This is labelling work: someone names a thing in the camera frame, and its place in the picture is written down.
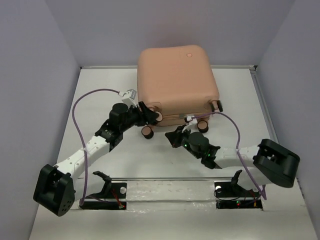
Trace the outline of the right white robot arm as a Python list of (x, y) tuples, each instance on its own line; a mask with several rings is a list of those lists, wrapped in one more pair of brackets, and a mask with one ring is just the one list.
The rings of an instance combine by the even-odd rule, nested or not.
[(210, 144), (201, 132), (191, 132), (186, 125), (165, 133), (165, 137), (173, 148), (184, 148), (208, 169), (239, 167), (230, 183), (235, 196), (249, 190), (262, 193), (268, 184), (288, 189), (294, 186), (301, 159), (271, 139), (264, 138), (250, 147), (225, 148)]

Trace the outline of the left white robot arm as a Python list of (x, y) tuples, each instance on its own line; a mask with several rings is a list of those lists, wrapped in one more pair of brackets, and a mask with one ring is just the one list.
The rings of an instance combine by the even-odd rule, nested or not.
[(137, 106), (116, 103), (109, 118), (94, 133), (88, 143), (67, 159), (41, 168), (33, 200), (61, 217), (77, 200), (89, 195), (89, 166), (111, 152), (133, 126), (156, 125), (163, 120), (159, 111), (149, 109), (142, 101)]

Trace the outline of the pink hard-shell suitcase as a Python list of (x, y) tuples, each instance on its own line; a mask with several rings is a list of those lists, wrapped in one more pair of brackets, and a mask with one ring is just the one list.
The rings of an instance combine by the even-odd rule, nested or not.
[(160, 113), (158, 127), (183, 125), (195, 116), (201, 133), (209, 113), (222, 112), (218, 86), (206, 51), (198, 45), (147, 48), (137, 62), (138, 101)]

